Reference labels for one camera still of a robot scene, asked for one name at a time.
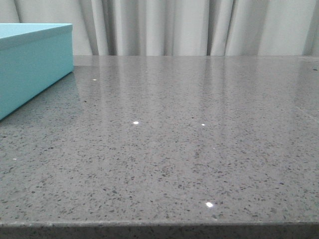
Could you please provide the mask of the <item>grey pleated curtain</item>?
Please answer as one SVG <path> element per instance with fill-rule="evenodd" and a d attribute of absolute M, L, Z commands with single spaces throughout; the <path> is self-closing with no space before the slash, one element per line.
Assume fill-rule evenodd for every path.
<path fill-rule="evenodd" d="M 70 23 L 74 55 L 319 54 L 316 0 L 3 0 L 2 23 Z"/>

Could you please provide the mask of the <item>blue cardboard box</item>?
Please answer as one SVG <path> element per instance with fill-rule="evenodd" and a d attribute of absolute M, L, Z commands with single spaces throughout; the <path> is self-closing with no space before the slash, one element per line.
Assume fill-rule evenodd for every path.
<path fill-rule="evenodd" d="M 3 119 L 73 71 L 73 25 L 0 25 L 0 117 Z"/>

